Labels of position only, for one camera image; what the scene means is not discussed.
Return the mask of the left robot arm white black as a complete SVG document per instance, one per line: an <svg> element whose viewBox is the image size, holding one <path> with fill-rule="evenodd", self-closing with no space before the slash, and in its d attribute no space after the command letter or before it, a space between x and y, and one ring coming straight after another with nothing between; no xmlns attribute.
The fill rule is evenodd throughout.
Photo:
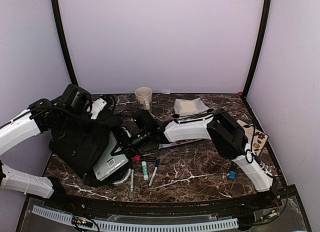
<svg viewBox="0 0 320 232"><path fill-rule="evenodd" d="M0 153L4 154L18 144L52 129L89 132L100 124L97 117L106 105L107 102L99 98L76 113L73 108L59 107L47 99L39 100L1 126ZM0 187L50 198L60 210L67 210L71 205L58 179L35 176L3 163L0 165Z"/></svg>

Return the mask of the black student backpack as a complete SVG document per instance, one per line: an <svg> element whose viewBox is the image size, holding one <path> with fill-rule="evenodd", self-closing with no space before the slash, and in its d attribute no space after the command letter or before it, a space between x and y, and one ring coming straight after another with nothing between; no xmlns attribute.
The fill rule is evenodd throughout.
<svg viewBox="0 0 320 232"><path fill-rule="evenodd" d="M98 118L103 124L82 121L78 125L52 128L50 150L62 159L89 187L119 186L131 176L131 163L125 162L116 172L103 180L97 179L94 166L111 145L112 129L120 129L123 121L114 114L101 112Z"/></svg>

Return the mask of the grey notebook with barcode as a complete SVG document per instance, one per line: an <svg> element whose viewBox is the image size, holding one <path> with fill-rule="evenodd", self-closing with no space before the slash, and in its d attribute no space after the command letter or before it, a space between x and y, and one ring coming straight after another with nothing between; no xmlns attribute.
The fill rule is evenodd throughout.
<svg viewBox="0 0 320 232"><path fill-rule="evenodd" d="M108 146L93 167L95 177L99 181L103 181L104 179L108 178L129 161L124 154L111 155L111 152L121 151L121 148L119 145L117 145L117 143L118 142L115 136L111 132L109 134Z"/></svg>

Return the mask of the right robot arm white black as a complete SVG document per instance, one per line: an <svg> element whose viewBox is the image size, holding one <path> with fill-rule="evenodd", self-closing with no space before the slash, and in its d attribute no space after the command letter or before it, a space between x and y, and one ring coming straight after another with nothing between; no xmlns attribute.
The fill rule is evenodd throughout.
<svg viewBox="0 0 320 232"><path fill-rule="evenodd" d="M128 158L137 155L137 149L148 143L170 144L185 140L211 140L218 154L238 165L253 182L258 194L255 205L266 209L275 200L271 191L274 176L269 172L255 151L254 140L248 138L245 130L233 119L229 111L218 110L198 118L174 119L158 123L146 109L133 113L132 119L140 133L118 142L111 155L124 154Z"/></svg>

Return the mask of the dog picture book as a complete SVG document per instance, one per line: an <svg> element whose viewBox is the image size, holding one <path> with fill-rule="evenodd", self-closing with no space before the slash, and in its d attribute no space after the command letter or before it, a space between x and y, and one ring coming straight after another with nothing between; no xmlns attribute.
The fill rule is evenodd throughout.
<svg viewBox="0 0 320 232"><path fill-rule="evenodd" d="M160 143L158 145L158 149L162 150L162 149L166 149L166 148L181 146L181 145L190 144L190 143L199 142L199 141L202 141L202 139L179 140L179 141L170 142L170 143L167 143L167 144Z"/></svg>

